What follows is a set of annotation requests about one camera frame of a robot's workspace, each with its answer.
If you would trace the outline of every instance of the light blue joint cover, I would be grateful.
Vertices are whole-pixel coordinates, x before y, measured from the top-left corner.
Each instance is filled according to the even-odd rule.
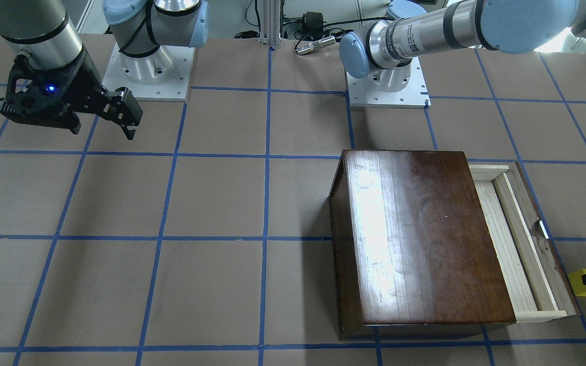
[[[505,53],[542,46],[576,16],[579,0],[487,0],[481,14],[485,40]]]
[[[386,15],[393,18],[414,18],[422,14],[426,14],[426,10],[409,0],[393,0],[386,12]]]
[[[200,9],[198,10],[196,26],[193,28],[193,33],[191,34],[189,47],[202,47],[207,43],[207,34],[210,28],[207,15],[209,15],[209,5],[207,5],[206,0],[202,0],[200,2]]]
[[[121,24],[140,12],[147,0],[104,0],[103,14],[109,25]]]
[[[353,32],[348,33],[340,40],[340,61],[345,70],[357,79],[366,77],[370,71],[365,45]]]

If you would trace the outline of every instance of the black cable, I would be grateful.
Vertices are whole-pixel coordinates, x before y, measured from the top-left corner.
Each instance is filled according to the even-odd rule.
[[[258,27],[258,25],[250,23],[250,21],[248,20],[248,10],[250,10],[250,5],[253,3],[254,0],[252,0],[251,2],[248,3],[248,6],[246,7],[246,22],[253,26],[253,27]]]
[[[146,7],[151,7],[151,6],[153,6],[153,0],[149,0],[148,2],[146,2]],[[147,9],[144,12],[144,19],[141,20],[139,27],[137,27],[137,29],[135,29],[135,32],[133,32],[133,34],[130,36],[130,39],[128,40],[128,42],[126,42],[126,44],[124,44],[123,47],[119,48],[119,52],[123,52],[126,48],[128,48],[128,46],[130,46],[132,41],[135,40],[135,37],[137,37],[137,35],[139,34],[139,31],[141,30],[141,28],[144,26],[144,24],[146,24],[146,21],[148,20],[149,16],[151,16],[151,12],[149,11],[149,9]]]
[[[348,21],[336,21],[335,23],[328,23],[323,25],[322,27],[318,27],[316,29],[312,29],[310,30],[306,35],[304,35],[304,37],[302,37],[302,39],[298,40],[298,43],[295,44],[295,46],[293,46],[293,50],[295,50],[296,48],[298,48],[298,46],[300,45],[300,43],[302,43],[302,40],[305,39],[306,37],[308,37],[309,35],[311,35],[311,33],[324,29],[326,27],[330,27],[332,25],[341,25],[341,24],[350,24],[350,23],[358,23],[359,21],[370,21],[370,20],[395,20],[394,18],[390,18],[388,16],[380,16],[377,18],[364,18],[364,19],[354,19],[354,20],[348,20]]]
[[[259,34],[261,35],[261,19],[259,18],[259,10],[256,8],[256,0],[254,0],[254,13],[256,14],[256,27],[259,28]]]

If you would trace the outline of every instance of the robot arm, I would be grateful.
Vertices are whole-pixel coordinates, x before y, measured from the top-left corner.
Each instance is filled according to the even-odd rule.
[[[340,58],[353,77],[470,46],[525,53],[570,25],[586,37],[586,0],[464,0],[428,14],[415,3],[395,0],[388,12],[396,19],[378,21],[340,42]]]
[[[132,139],[142,110],[128,88],[109,92],[59,0],[0,0],[0,35],[18,53],[0,112],[24,125],[80,129],[77,112],[98,114]],[[26,85],[18,90],[18,82]]]

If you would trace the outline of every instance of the open drawer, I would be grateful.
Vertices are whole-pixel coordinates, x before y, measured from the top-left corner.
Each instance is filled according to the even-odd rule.
[[[517,322],[579,314],[518,164],[472,165]]]

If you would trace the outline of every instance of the label sticker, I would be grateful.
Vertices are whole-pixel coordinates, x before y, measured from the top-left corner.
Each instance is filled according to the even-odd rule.
[[[421,21],[416,21],[415,23],[402,25],[395,30],[404,35],[401,44],[395,45],[395,49],[397,49],[397,53],[399,53],[400,56],[404,56],[404,58],[412,58],[417,53],[425,51],[422,42],[419,40],[419,35],[417,34],[420,24]]]

